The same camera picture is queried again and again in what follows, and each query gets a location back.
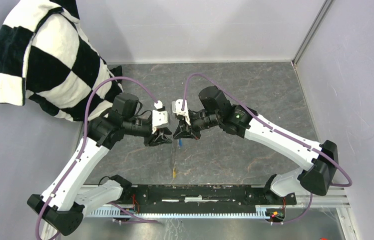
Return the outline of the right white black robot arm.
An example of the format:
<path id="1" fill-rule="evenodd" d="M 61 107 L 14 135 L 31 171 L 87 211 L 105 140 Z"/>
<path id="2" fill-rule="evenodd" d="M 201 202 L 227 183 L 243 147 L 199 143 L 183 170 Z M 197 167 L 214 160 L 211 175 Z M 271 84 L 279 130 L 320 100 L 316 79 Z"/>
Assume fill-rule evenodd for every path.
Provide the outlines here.
<path id="1" fill-rule="evenodd" d="M 200 111 L 188 109 L 183 99 L 172 102 L 172 111 L 179 120 L 175 139 L 198 140 L 201 131 L 219 127 L 227 134 L 263 144 L 295 162 L 297 169 L 275 174 L 267 181 L 263 196 L 270 204 L 302 190 L 318 196 L 328 193 L 339 162 L 335 143 L 329 140 L 319 143 L 293 134 L 253 109 L 231 104 L 215 86 L 201 90 L 199 100 L 203 105 Z"/>

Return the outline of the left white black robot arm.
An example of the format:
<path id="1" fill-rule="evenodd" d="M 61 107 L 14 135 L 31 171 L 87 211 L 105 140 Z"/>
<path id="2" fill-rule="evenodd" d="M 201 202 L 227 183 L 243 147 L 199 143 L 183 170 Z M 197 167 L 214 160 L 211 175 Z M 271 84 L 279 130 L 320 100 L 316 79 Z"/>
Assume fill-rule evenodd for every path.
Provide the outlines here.
<path id="1" fill-rule="evenodd" d="M 131 184 L 114 176 L 100 186 L 81 193 L 81 187 L 95 166 L 125 135 L 143 137 L 147 147 L 170 144 L 169 113 L 162 102 L 155 104 L 147 119 L 141 118 L 142 103 L 130 93 L 116 96 L 112 107 L 87 124 L 75 153 L 55 181 L 42 193 L 33 194 L 27 204 L 42 220 L 63 236 L 72 234 L 82 220 L 103 205 L 131 200 Z"/>

